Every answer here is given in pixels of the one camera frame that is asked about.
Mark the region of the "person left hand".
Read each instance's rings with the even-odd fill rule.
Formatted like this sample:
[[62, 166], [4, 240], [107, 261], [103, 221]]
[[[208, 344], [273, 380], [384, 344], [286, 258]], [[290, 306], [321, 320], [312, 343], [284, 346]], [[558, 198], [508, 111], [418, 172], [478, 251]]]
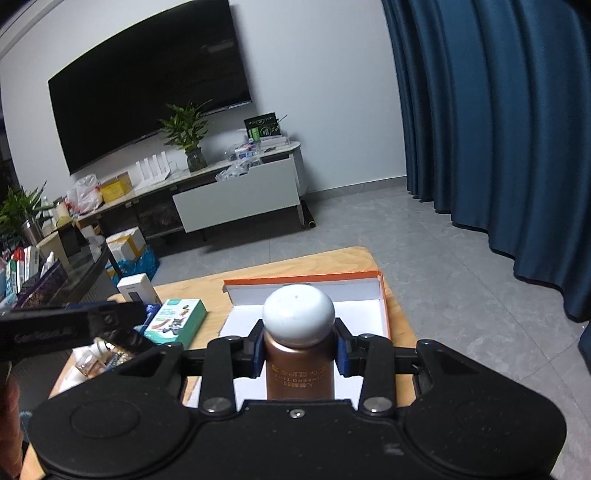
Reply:
[[19, 418], [19, 388], [9, 380], [1, 390], [1, 478], [16, 479], [21, 472], [23, 434]]

